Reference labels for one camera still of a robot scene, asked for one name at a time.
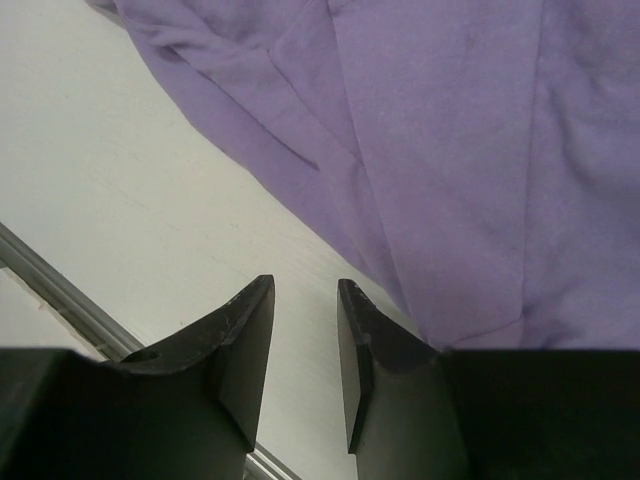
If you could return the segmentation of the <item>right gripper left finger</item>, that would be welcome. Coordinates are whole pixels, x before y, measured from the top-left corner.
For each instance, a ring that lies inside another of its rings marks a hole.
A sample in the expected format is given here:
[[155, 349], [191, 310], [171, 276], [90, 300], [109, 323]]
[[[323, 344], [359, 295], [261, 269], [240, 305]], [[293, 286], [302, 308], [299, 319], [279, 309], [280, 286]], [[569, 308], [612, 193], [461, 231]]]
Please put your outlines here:
[[260, 275], [224, 305], [120, 362], [169, 376], [203, 367], [203, 393], [254, 451], [275, 311], [275, 280]]

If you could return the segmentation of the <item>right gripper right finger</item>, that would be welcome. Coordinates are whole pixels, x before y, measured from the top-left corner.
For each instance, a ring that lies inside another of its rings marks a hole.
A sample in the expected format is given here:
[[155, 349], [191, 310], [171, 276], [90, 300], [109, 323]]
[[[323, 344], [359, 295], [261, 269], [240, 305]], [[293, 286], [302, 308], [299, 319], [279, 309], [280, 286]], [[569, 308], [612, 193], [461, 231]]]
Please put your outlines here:
[[382, 313], [359, 285], [341, 279], [337, 328], [347, 450], [357, 451], [378, 372], [404, 376], [437, 351]]

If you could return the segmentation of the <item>purple t shirt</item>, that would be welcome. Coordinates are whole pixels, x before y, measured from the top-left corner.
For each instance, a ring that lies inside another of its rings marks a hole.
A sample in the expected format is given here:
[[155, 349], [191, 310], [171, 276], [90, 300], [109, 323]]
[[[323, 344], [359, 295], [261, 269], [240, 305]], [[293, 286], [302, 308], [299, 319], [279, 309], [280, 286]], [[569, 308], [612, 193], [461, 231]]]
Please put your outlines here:
[[639, 345], [635, 1], [104, 1], [439, 348]]

